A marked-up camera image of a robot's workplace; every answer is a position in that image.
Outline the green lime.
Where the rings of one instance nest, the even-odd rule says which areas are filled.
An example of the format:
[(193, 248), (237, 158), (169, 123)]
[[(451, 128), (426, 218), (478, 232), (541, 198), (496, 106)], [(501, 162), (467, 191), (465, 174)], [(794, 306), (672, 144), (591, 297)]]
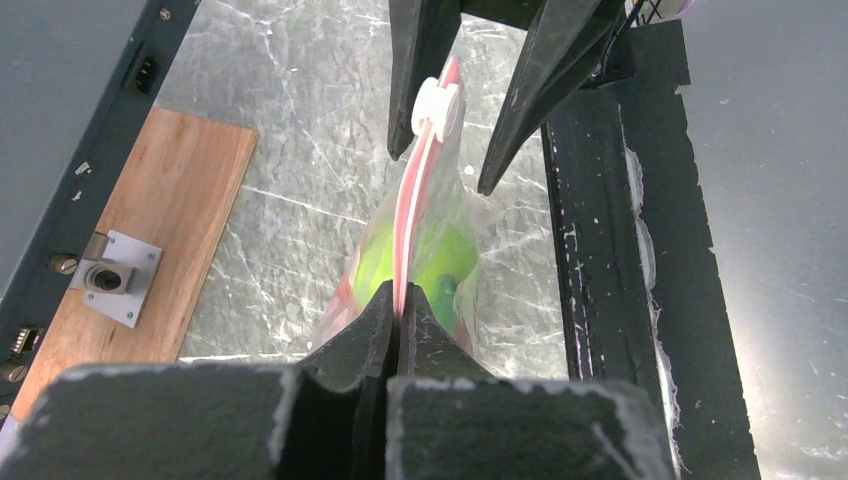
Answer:
[[(471, 275), (479, 258), (474, 243), (449, 225), (441, 232), (428, 232), (413, 255), (408, 280), (422, 288), (437, 322), (449, 333), (459, 332), (460, 314), (455, 309), (459, 287)], [(369, 229), (360, 245), (358, 261), (351, 270), (353, 296), (361, 306), (377, 288), (393, 276), (392, 225), (383, 222)]]

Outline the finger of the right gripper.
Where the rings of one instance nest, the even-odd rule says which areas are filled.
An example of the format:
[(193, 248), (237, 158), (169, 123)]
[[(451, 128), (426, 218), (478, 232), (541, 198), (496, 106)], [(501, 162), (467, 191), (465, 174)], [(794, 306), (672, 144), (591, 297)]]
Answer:
[(389, 0), (392, 65), (387, 150), (397, 160), (413, 141), (419, 89), (442, 71), (461, 25), (457, 0)]
[(543, 1), (533, 18), (482, 165), (490, 195), (525, 141), (600, 65), (625, 17), (622, 1)]

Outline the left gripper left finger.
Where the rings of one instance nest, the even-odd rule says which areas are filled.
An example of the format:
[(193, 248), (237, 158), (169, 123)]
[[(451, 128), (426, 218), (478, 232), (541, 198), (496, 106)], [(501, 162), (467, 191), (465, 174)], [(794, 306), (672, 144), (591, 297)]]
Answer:
[(296, 364), (93, 364), (60, 375), (5, 479), (384, 479), (393, 288)]

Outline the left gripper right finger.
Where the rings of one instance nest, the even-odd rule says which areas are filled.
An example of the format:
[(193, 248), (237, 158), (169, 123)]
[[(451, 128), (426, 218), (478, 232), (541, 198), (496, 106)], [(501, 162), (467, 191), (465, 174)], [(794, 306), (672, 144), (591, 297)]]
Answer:
[(410, 286), (397, 373), (386, 385), (389, 479), (672, 479), (662, 415), (616, 380), (428, 377), (454, 351), (427, 298)]

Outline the clear zip top bag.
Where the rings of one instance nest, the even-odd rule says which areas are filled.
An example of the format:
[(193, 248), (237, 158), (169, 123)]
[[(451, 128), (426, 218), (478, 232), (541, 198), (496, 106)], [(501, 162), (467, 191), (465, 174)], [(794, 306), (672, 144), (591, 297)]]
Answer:
[[(464, 81), (459, 60), (449, 57), (440, 74), (422, 83), (411, 121), (414, 134), (408, 162), (401, 178), (390, 188), (366, 225), (358, 246), (325, 309), (312, 345), (317, 350), (340, 333), (363, 311), (353, 296), (352, 273), (366, 232), (383, 222), (392, 225), (393, 276), (399, 286), (408, 280), (413, 255), (425, 251), (423, 235), (441, 232), (449, 225), (476, 246), (468, 196), (460, 178), (458, 160), (466, 110)], [(480, 253), (469, 279), (459, 287), (455, 309), (460, 314), (459, 332), (451, 334), (468, 354), (474, 352), (476, 300)]]

